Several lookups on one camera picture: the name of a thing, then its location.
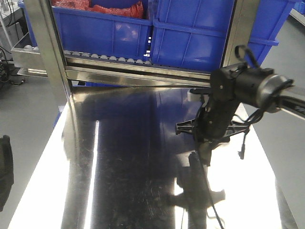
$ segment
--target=black bag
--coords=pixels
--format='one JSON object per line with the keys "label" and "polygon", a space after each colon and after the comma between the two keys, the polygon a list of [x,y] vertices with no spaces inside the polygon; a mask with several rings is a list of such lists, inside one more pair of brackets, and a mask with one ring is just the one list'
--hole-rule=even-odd
{"label": "black bag", "polygon": [[13,183],[13,155],[10,137],[4,135],[3,138],[0,138],[0,211],[3,211]]}

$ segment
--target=gray floor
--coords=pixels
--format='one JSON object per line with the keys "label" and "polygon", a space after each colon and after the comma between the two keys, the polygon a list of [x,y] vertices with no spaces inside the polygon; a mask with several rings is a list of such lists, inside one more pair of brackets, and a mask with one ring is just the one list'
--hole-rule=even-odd
{"label": "gray floor", "polygon": [[[304,27],[289,19],[280,31],[278,39],[280,45],[270,51],[264,66],[275,68],[278,73],[296,79],[299,86],[305,87]],[[251,112],[253,109],[247,107],[247,111]],[[28,78],[21,86],[0,90],[0,135],[11,136],[15,165],[15,184],[4,211],[0,213],[0,229],[8,227],[52,132],[56,115],[57,107],[47,79]],[[303,126],[304,122],[284,112],[268,114],[255,125],[266,154],[274,164],[274,171],[281,177],[285,177],[281,167],[289,160],[289,153],[303,152],[304,144],[300,144],[304,141]]]}
{"label": "gray floor", "polygon": [[[274,68],[276,73],[295,79],[305,87],[305,27],[289,18],[277,36],[278,47],[273,47],[263,66]],[[246,107],[247,112],[254,111]],[[305,123],[285,112],[264,115],[254,125],[269,162],[299,228],[305,228],[304,161]]]}
{"label": "gray floor", "polygon": [[0,90],[0,135],[10,136],[15,174],[10,197],[0,212],[0,229],[9,225],[51,135],[57,112],[46,78],[27,78],[20,86],[7,85]]}

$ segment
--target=red item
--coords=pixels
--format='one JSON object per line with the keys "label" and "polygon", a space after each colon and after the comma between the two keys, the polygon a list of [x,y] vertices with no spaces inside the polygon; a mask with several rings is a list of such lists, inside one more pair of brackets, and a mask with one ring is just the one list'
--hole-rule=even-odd
{"label": "red item", "polygon": [[93,11],[93,8],[91,8],[91,7],[86,7],[85,10],[86,10],[86,11]]}
{"label": "red item", "polygon": [[136,4],[132,5],[129,8],[118,9],[118,8],[105,8],[103,6],[94,5],[93,11],[100,13],[108,13],[119,16],[131,17],[131,18],[140,18],[144,17],[144,8],[142,1],[138,1]]}
{"label": "red item", "polygon": [[53,6],[86,10],[86,8],[91,6],[91,0],[60,0],[54,2]]}

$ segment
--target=blue storage crate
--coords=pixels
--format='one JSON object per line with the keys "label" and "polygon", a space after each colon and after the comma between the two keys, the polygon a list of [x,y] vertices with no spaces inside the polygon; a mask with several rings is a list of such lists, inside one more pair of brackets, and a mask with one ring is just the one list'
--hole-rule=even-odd
{"label": "blue storage crate", "polygon": [[301,0],[261,0],[252,37],[274,40],[296,2]]}
{"label": "blue storage crate", "polygon": [[262,64],[265,57],[269,53],[270,49],[273,46],[277,46],[279,44],[278,40],[264,40],[259,38],[251,37],[248,43],[248,47],[252,50],[254,56],[257,59],[259,64]]}
{"label": "blue storage crate", "polygon": [[[25,9],[23,2],[18,5]],[[52,8],[65,50],[133,59],[143,59],[146,54],[153,25],[150,20]],[[26,10],[25,16],[32,45],[37,46]]]}
{"label": "blue storage crate", "polygon": [[227,31],[234,0],[159,0],[160,22],[192,28]]}
{"label": "blue storage crate", "polygon": [[[261,0],[251,35],[274,40],[294,4],[300,1]],[[224,31],[233,4],[233,0],[159,0],[156,17],[160,22]]]}
{"label": "blue storage crate", "polygon": [[297,2],[294,6],[294,9],[301,14],[305,14],[305,2]]}
{"label": "blue storage crate", "polygon": [[153,19],[152,63],[213,71],[220,67],[226,32],[197,29]]}
{"label": "blue storage crate", "polygon": [[112,85],[112,84],[106,84],[106,83],[91,83],[91,82],[86,82],[85,83],[86,87],[121,87],[117,85]]}

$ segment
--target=metal post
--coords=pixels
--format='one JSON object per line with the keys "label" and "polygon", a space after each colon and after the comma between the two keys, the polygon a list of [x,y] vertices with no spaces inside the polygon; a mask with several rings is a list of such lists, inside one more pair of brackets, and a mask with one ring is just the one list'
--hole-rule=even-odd
{"label": "metal post", "polygon": [[49,0],[25,0],[35,38],[60,111],[69,99],[71,85],[66,60]]}
{"label": "metal post", "polygon": [[247,45],[260,0],[236,0],[231,18],[231,26],[227,37],[222,66],[238,63],[234,54],[237,45]]}

